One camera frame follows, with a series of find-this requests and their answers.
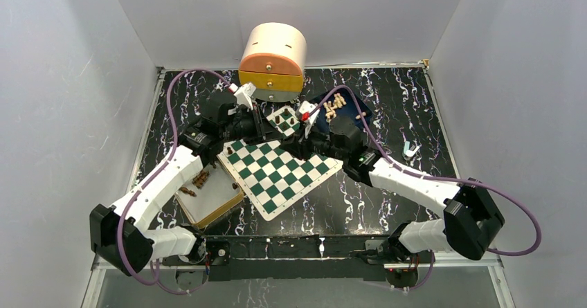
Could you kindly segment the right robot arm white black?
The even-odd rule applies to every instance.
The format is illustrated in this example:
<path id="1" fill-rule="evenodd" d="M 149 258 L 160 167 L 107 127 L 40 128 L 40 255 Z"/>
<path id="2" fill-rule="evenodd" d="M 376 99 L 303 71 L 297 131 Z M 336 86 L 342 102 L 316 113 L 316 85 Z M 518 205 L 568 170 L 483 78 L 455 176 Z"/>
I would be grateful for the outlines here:
<path id="1" fill-rule="evenodd" d="M 408 262 L 422 251 L 456 252 L 480 260 L 505 220 L 488 191 L 476 184 L 441 182 L 403 165 L 394 165 L 363 139 L 348 117 L 337 117 L 329 132 L 306 129 L 303 123 L 280 148 L 301 160 L 321 155 L 343 163 L 351 179 L 373 188 L 395 192 L 432 210 L 438 218 L 400 224 L 377 248 L 365 255 Z"/>

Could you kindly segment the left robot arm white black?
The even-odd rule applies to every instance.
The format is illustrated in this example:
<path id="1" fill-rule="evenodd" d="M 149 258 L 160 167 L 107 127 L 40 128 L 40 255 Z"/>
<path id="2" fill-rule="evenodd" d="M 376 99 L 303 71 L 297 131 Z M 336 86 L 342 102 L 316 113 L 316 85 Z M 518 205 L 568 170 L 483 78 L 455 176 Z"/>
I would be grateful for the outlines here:
<path id="1" fill-rule="evenodd" d="M 282 138 L 254 101 L 240 102 L 228 91 L 216 93 L 178 135 L 166 156 L 135 188 L 111 206 L 90 213 L 91 250 L 127 276 L 150 262 L 182 256 L 204 260 L 204 237 L 192 226 L 152 230 L 160 209 L 187 181 L 210 165 L 228 142 L 257 145 Z"/>

